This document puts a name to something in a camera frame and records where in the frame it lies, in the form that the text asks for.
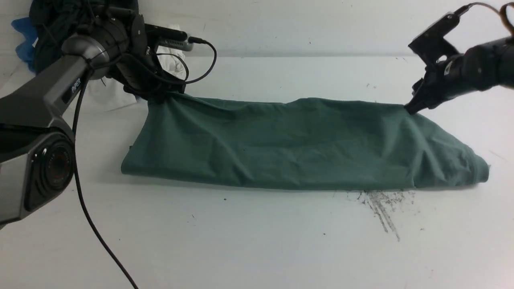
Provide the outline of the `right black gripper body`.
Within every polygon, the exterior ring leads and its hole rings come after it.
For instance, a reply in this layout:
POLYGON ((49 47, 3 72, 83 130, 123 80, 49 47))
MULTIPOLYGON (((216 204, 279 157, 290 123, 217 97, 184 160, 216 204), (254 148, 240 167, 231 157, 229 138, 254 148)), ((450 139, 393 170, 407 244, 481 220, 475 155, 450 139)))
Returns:
POLYGON ((461 95, 462 68, 460 66, 427 67, 422 79, 412 86, 412 99, 404 108, 410 114, 424 109, 435 109, 461 95))

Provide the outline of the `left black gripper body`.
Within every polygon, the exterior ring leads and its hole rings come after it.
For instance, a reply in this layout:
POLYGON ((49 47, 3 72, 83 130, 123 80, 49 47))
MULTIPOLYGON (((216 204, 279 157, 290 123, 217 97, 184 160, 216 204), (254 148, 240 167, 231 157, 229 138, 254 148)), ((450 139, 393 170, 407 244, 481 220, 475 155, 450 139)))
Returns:
POLYGON ((185 93, 186 84, 169 73, 149 67, 140 60, 120 60, 117 63, 117 81, 125 93, 143 100, 162 102, 167 93, 185 93))

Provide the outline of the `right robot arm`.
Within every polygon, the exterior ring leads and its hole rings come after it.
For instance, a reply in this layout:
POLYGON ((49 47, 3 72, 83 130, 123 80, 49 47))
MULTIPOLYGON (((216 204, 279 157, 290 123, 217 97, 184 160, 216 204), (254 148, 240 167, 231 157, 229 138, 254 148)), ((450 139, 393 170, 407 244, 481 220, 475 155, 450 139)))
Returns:
POLYGON ((413 115, 459 96, 496 86, 513 89, 513 37, 480 44, 458 53, 444 41, 443 53, 418 53, 426 64, 422 79, 413 84, 404 108, 413 115))

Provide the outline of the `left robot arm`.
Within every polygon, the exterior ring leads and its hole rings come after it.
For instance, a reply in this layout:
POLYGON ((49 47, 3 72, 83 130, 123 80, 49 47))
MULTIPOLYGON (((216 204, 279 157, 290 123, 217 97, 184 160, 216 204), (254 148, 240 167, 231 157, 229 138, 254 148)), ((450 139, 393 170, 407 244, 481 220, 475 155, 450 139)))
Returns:
POLYGON ((190 51, 189 35, 145 23, 134 10, 88 9, 89 20, 62 44, 62 57, 1 98, 1 227, 59 196, 75 174, 75 129, 63 114, 90 80, 114 77, 135 92, 167 82, 157 46, 190 51))

